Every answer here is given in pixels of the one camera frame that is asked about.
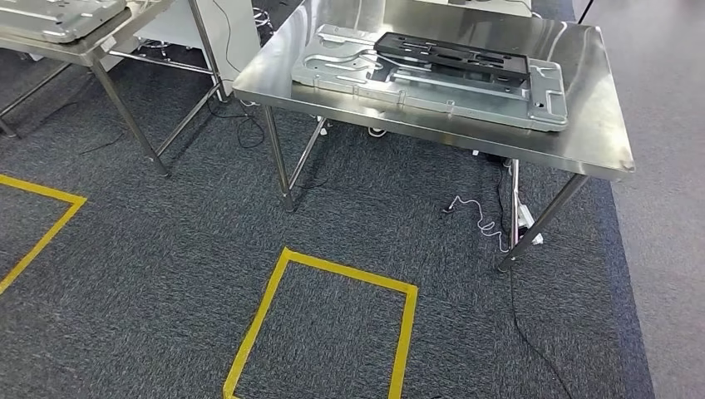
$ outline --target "table top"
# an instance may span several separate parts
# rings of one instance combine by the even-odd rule
[[[140,13],[141,2],[128,1],[127,8],[110,21],[98,27],[88,36],[74,42],[58,44],[0,32],[0,48],[17,52],[29,52],[59,61],[90,67],[94,60],[101,59],[105,52],[101,44],[112,37],[117,44],[131,38],[137,31],[163,12],[174,0],[150,2]]]
[[[634,159],[598,27],[411,0],[303,0],[233,82],[238,98],[448,145],[620,180]],[[569,127],[531,131],[292,83],[323,24],[399,32],[558,62]]]

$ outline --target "gray floor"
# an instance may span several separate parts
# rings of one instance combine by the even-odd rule
[[[613,187],[654,390],[702,398],[705,2],[597,0],[586,22],[603,28],[637,163]]]
[[[193,52],[172,57],[202,62]],[[28,83],[16,76],[47,67],[9,52],[0,63],[9,88],[0,102]],[[111,76],[153,140],[207,87],[202,76],[129,61]],[[0,137],[0,173],[88,202],[0,296],[0,397],[218,397],[284,245],[419,287],[404,397],[564,397],[512,326],[509,279],[493,269],[496,241],[477,233],[476,211],[439,212],[462,194],[499,219],[496,165],[336,123],[302,181],[324,184],[298,190],[298,211],[286,214],[266,145],[238,146],[231,119],[201,113],[168,151],[173,177],[165,180],[132,140],[82,154],[125,131],[84,70],[72,68],[43,95],[50,101],[8,117],[24,139]],[[235,104],[217,111],[241,112]],[[282,111],[277,119],[291,165],[313,121]],[[241,133],[248,142],[260,134],[252,125]],[[535,211],[567,178],[522,170],[522,195]],[[0,195],[3,226],[38,206]],[[547,244],[517,264],[520,324],[573,397],[648,398],[619,232],[609,227],[609,185],[592,181],[571,205],[546,231]],[[56,209],[47,212],[23,219],[27,231],[43,229]],[[3,247],[34,239],[0,238]],[[400,308],[395,293],[294,265],[238,392],[383,396]]]

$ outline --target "white cable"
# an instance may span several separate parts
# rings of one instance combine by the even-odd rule
[[[460,202],[461,204],[469,204],[470,202],[473,204],[477,205],[477,209],[480,211],[480,220],[477,221],[477,228],[480,229],[480,232],[482,235],[485,237],[494,237],[497,236],[497,239],[500,241],[500,252],[503,254],[506,254],[509,252],[508,249],[502,249],[502,232],[500,231],[495,231],[494,233],[488,233],[489,231],[492,231],[493,228],[495,228],[495,222],[490,222],[488,224],[482,225],[482,220],[485,218],[485,216],[482,214],[482,205],[480,205],[479,202],[475,201],[474,199],[469,199],[467,201],[463,200],[459,195],[456,195],[455,199],[453,202],[451,202],[451,205],[447,208],[448,210],[452,210],[453,206],[456,204],[456,202]]]
[[[542,17],[539,13],[534,12],[533,10],[531,10],[531,7],[529,7],[529,4],[526,4],[526,2],[524,2],[524,1],[522,1],[522,0],[505,0],[505,1],[506,1],[506,2],[520,2],[520,3],[524,4],[524,7],[526,7],[526,9],[529,10],[529,12],[531,13],[531,15],[533,15],[534,17],[538,17],[538,18],[543,19],[543,17]]]

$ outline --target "black cable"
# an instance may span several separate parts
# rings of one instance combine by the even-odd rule
[[[257,126],[259,128],[259,130],[262,132],[262,135],[259,137],[259,140],[252,145],[243,144],[242,138],[240,137],[240,127],[247,121],[251,121],[252,123],[254,123],[254,125]],[[259,125],[259,123],[257,123],[257,121],[252,116],[248,116],[247,119],[240,121],[240,123],[237,125],[237,127],[235,127],[235,136],[238,139],[239,146],[245,150],[249,150],[249,149],[254,148],[264,142],[264,129],[262,128],[262,126]]]
[[[225,21],[228,23],[228,41],[225,43],[225,60],[230,64],[233,69],[235,69],[238,73],[242,73],[240,69],[236,68],[235,65],[233,65],[232,62],[230,62],[230,59],[228,58],[228,53],[230,51],[230,37],[233,34],[233,30],[230,28],[230,18],[228,18],[228,13],[225,12],[225,10],[220,6],[220,4],[216,3],[215,0],[213,0],[213,4],[220,10],[220,12],[223,13],[223,16],[225,16]]]
[[[245,112],[243,115],[219,115],[216,114],[215,111],[213,111],[213,108],[210,107],[210,101],[207,101],[205,103],[208,106],[208,111],[212,116],[215,116],[216,118],[221,118],[221,119],[237,119],[237,118],[250,118],[250,116]]]
[[[590,8],[593,6],[593,2],[594,2],[594,0],[590,0],[590,2],[588,3],[588,6],[585,7],[585,10],[583,11],[583,15],[581,15],[580,19],[578,20],[578,25],[583,24],[583,20],[585,19],[585,16],[588,15],[588,11],[590,11]]]
[[[113,144],[115,144],[116,142],[120,141],[120,139],[123,138],[123,137],[125,137],[125,135],[123,135],[122,133],[120,133],[120,135],[117,136],[113,141],[108,141],[108,142],[105,143],[105,144],[101,144],[101,145],[99,145],[99,146],[97,146],[97,147],[93,147],[93,148],[91,148],[91,149],[89,149],[89,150],[81,151],[81,152],[78,153],[78,155],[84,155],[84,154],[88,154],[89,152],[93,152],[93,151],[95,151],[95,150],[99,150],[99,149],[101,149],[101,148],[106,148],[106,147],[108,147],[108,146],[110,146],[110,145],[113,145]]]
[[[504,226],[505,209],[504,209],[504,206],[502,205],[502,198],[501,198],[501,192],[500,192],[500,186],[502,184],[502,180],[505,177],[504,168],[505,167],[502,164],[500,164],[500,181],[497,183],[497,200],[500,203],[501,228],[505,232],[507,232],[507,234],[509,234],[509,230],[506,230],[505,226]],[[516,318],[516,306],[515,306],[515,301],[514,301],[514,274],[512,273],[512,264],[510,264],[510,266],[509,266],[509,285],[510,285],[510,296],[511,296],[511,318],[512,318],[512,322],[514,323],[514,328],[519,333],[521,340],[524,341],[524,343],[526,343],[526,345],[531,349],[531,351],[533,351],[534,353],[539,355],[539,357],[541,359],[543,359],[543,361],[546,362],[546,364],[549,365],[551,371],[555,374],[555,376],[558,378],[558,381],[560,382],[560,385],[563,387],[563,391],[565,392],[565,395],[568,396],[569,399],[573,399],[573,396],[570,394],[570,391],[568,390],[568,386],[565,385],[565,382],[563,381],[563,377],[560,375],[560,373],[558,373],[558,369],[555,367],[553,362],[551,360],[549,360],[549,358],[547,358],[546,355],[544,355],[541,351],[539,351],[539,349],[536,346],[534,346],[534,344],[531,343],[531,341],[529,341],[529,338],[526,336],[526,334],[524,334],[524,332],[519,327],[519,321]]]
[[[509,230],[505,227],[505,206],[502,204],[502,193],[501,193],[501,186],[502,182],[504,181],[505,178],[505,167],[500,164],[500,181],[497,182],[497,202],[500,203],[500,227],[502,229],[502,232],[504,234],[507,234],[507,237],[509,237]]]
[[[322,182],[317,183],[315,185],[295,185],[295,186],[299,187],[302,190],[311,190],[311,189],[317,189],[318,187],[323,187],[323,185],[325,185],[326,183],[328,183],[328,177],[323,179]]]
[[[516,307],[514,304],[514,274],[512,273],[512,265],[511,264],[509,266],[509,284],[510,284],[510,294],[511,294],[511,316],[514,321],[514,328],[519,333],[521,340],[526,342],[526,345],[528,345],[529,348],[534,353],[539,355],[539,357],[541,357],[541,359],[543,359],[544,362],[546,362],[546,364],[549,365],[551,371],[555,374],[555,376],[558,378],[558,381],[560,382],[560,385],[563,387],[563,391],[565,392],[565,395],[569,399],[573,399],[573,395],[570,394],[570,391],[568,390],[568,386],[565,385],[565,382],[563,381],[563,377],[560,375],[560,373],[558,372],[558,369],[555,367],[553,362],[551,360],[549,360],[549,358],[547,358],[546,355],[544,355],[536,346],[534,346],[534,344],[532,344],[529,341],[529,338],[526,337],[524,332],[521,331],[521,328],[519,327],[519,322],[516,318]]]

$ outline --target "table leg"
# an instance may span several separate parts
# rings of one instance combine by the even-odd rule
[[[573,195],[580,190],[589,179],[589,176],[575,174],[568,180],[560,192],[553,198],[548,207],[544,210],[544,213],[539,216],[533,226],[529,231],[524,234],[519,240],[514,248],[509,251],[502,262],[497,266],[497,269],[502,273],[509,270],[511,262],[514,262],[518,256],[520,256],[524,251],[531,245],[531,241],[536,238],[537,235],[544,229],[544,227],[555,217],[558,211],[563,208]]]
[[[223,86],[223,81],[220,79],[220,72],[218,70],[218,64],[215,63],[215,55],[213,54],[213,47],[210,46],[210,40],[208,38],[208,33],[205,31],[205,26],[203,24],[203,17],[200,14],[198,4],[196,0],[189,0],[189,6],[191,7],[191,14],[194,16],[194,22],[196,23],[196,28],[198,28],[200,41],[203,44],[203,53],[205,58],[208,60],[210,69],[213,71],[213,86],[218,86],[218,98],[221,102],[226,102],[228,96],[225,94],[225,89]]]
[[[267,119],[267,134],[269,135],[269,141],[272,143],[272,157],[274,158],[274,163],[277,165],[279,189],[284,198],[284,208],[288,212],[293,212],[293,199],[291,198],[291,190],[288,188],[288,175],[282,157],[282,148],[279,145],[277,126],[274,123],[274,113],[272,112],[271,106],[262,106],[262,108],[264,108],[264,117]]]
[[[137,122],[135,122],[135,118],[130,113],[130,110],[127,109],[127,106],[125,106],[125,103],[122,102],[120,95],[117,94],[115,84],[113,83],[112,79],[108,76],[108,73],[105,68],[103,68],[103,65],[101,64],[100,60],[95,60],[93,62],[91,70],[98,78],[98,81],[103,85],[103,88],[106,89],[108,96],[110,97],[113,104],[115,104],[115,107],[117,108],[118,112],[120,112],[120,115],[125,120],[125,123],[127,123],[128,127],[130,127],[132,135],[134,135],[137,141],[140,143],[140,146],[145,152],[145,155],[147,155],[147,157],[149,157],[152,162],[155,163],[157,172],[159,172],[159,174],[162,176],[168,176],[169,172],[164,167],[164,164],[161,163],[159,156],[155,153],[154,149],[150,145],[150,142],[140,130],[140,127],[137,126]]]
[[[27,98],[29,98],[32,94],[36,93],[39,89],[44,87],[47,83],[52,81],[55,77],[57,77],[60,73],[64,72],[68,67],[70,67],[71,64],[68,62],[65,62],[58,66],[52,73],[44,77],[39,83],[37,83],[33,88],[29,89],[28,91],[25,91],[21,96],[19,96],[15,101],[11,102],[9,105],[7,105],[5,108],[3,108],[0,111],[0,117],[5,116],[9,111],[12,111],[15,109],[15,107],[19,106],[22,104]]]

